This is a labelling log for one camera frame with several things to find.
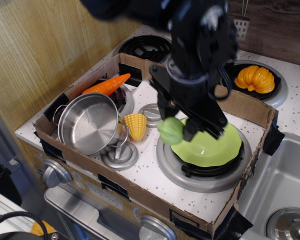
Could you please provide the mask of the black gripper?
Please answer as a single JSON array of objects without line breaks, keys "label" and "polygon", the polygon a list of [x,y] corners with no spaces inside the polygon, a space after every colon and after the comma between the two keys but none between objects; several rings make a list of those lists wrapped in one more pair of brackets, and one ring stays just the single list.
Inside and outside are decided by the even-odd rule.
[{"label": "black gripper", "polygon": [[216,140],[223,135],[228,123],[217,101],[227,96],[215,96],[221,80],[217,70],[197,78],[185,78],[170,66],[149,67],[150,85],[157,91],[157,105],[162,120],[174,117],[179,111],[188,119],[183,139],[190,142],[198,132],[207,132]]}]

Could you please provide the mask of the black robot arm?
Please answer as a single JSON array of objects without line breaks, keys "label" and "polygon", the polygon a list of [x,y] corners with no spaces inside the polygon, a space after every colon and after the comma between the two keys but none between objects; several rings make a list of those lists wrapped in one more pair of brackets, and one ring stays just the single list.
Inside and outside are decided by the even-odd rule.
[{"label": "black robot arm", "polygon": [[215,88],[232,81],[224,65],[238,51],[237,29],[225,0],[85,0],[89,13],[103,21],[127,17],[171,36],[166,67],[151,66],[150,84],[157,91],[162,119],[183,112],[187,121],[183,139],[197,132],[219,138],[227,119],[218,105],[224,96]]}]

